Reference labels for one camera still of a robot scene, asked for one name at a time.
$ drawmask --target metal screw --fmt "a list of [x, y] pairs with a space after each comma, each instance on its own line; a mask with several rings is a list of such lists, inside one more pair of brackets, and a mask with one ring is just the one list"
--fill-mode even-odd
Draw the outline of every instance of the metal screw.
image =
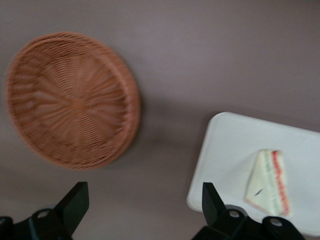
[[38, 219], [44, 218], [45, 216], [48, 215], [48, 213], [49, 213], [48, 210], [44, 210], [44, 211], [40, 212], [40, 213], [38, 214]]
[[240, 217], [239, 213], [238, 213], [237, 211], [235, 211], [235, 210], [231, 210], [231, 211], [229, 212], [229, 215], [230, 215], [231, 217], [233, 217], [233, 218], [238, 218], [238, 217]]
[[282, 223], [279, 219], [277, 218], [270, 218], [270, 223], [276, 227], [281, 227]]

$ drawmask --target woven basket rim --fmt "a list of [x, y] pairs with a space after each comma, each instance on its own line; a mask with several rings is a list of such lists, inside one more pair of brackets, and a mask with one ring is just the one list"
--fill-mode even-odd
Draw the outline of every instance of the woven basket rim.
[[[17, 119], [14, 109], [11, 107], [11, 89], [13, 87], [13, 78], [15, 76], [15, 70], [18, 68], [19, 63], [21, 59], [28, 54], [29, 51], [32, 51], [33, 49], [37, 48], [40, 45], [43, 45], [44, 43], [50, 43], [55, 41], [61, 41], [66, 39], [70, 40], [72, 42], [73, 38], [79, 39], [81, 41], [90, 42], [96, 46], [98, 46], [103, 52], [101, 51], [102, 55], [105, 55], [106, 53], [109, 55], [112, 55], [113, 58], [115, 58], [117, 61], [123, 63], [119, 68], [121, 68], [122, 71], [125, 72], [125, 76], [128, 81], [122, 83], [122, 88], [125, 90], [126, 93], [130, 93], [130, 96], [127, 98], [129, 99], [130, 103], [132, 101], [135, 102], [134, 108], [132, 105], [129, 104], [127, 115], [130, 115], [130, 121], [126, 123], [130, 123], [130, 125], [127, 125], [126, 128], [129, 128], [129, 136], [122, 138], [122, 144], [118, 147], [117, 150], [113, 152], [111, 156], [106, 157], [107, 159], [99, 159], [95, 162], [93, 165], [87, 165], [86, 167], [82, 166], [75, 166], [70, 163], [66, 163], [63, 160], [55, 160], [50, 157], [48, 157], [43, 151], [39, 150], [35, 144], [28, 138], [28, 136], [24, 133], [23, 128], [20, 126], [19, 119]], [[139, 127], [140, 123], [140, 115], [141, 115], [141, 100], [138, 92], [137, 85], [135, 83], [134, 77], [130, 70], [128, 69], [127, 65], [124, 63], [124, 61], [119, 57], [118, 54], [116, 54], [112, 49], [102, 44], [100, 41], [91, 38], [89, 36], [86, 36], [81, 33], [73, 32], [73, 31], [62, 31], [62, 32], [54, 32], [43, 36], [38, 36], [34, 39], [32, 39], [28, 44], [26, 44], [13, 58], [12, 62], [9, 65], [9, 68], [7, 70], [6, 74], [6, 81], [4, 85], [4, 96], [5, 96], [5, 106], [6, 106], [6, 112], [9, 115], [9, 118], [13, 122], [14, 128], [16, 129], [17, 133], [22, 137], [24, 142], [31, 148], [33, 151], [38, 153], [42, 158], [45, 160], [54, 163], [56, 165], [59, 165], [61, 167], [66, 167], [69, 169], [94, 169], [98, 167], [102, 167], [107, 165], [108, 163], [114, 161], [116, 158], [118, 158], [120, 155], [124, 153], [124, 151], [129, 147], [130, 143], [133, 141]]]

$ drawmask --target wicker basket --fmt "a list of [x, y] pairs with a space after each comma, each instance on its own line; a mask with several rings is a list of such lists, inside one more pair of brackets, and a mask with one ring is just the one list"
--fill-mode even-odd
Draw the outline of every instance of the wicker basket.
[[104, 166], [137, 132], [141, 108], [133, 76], [116, 53], [85, 35], [34, 39], [14, 58], [6, 83], [18, 132], [57, 165]]

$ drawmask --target black clamp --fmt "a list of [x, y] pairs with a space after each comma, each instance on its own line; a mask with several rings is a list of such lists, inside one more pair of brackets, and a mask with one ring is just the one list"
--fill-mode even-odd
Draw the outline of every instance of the black clamp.
[[207, 223], [192, 240], [304, 240], [282, 217], [267, 216], [262, 223], [237, 209], [227, 209], [214, 185], [203, 183], [202, 210]]
[[78, 182], [54, 209], [42, 209], [13, 223], [0, 216], [1, 240], [72, 240], [72, 234], [89, 208], [87, 182]]

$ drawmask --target white tray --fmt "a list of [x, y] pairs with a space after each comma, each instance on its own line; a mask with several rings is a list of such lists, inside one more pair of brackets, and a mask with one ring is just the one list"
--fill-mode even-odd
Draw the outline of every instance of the white tray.
[[303, 234], [320, 235], [320, 133], [229, 112], [215, 115], [207, 128], [187, 196], [202, 211], [203, 182], [213, 183], [224, 204], [243, 208], [257, 222], [267, 215], [244, 201], [260, 149], [281, 150], [293, 217]]

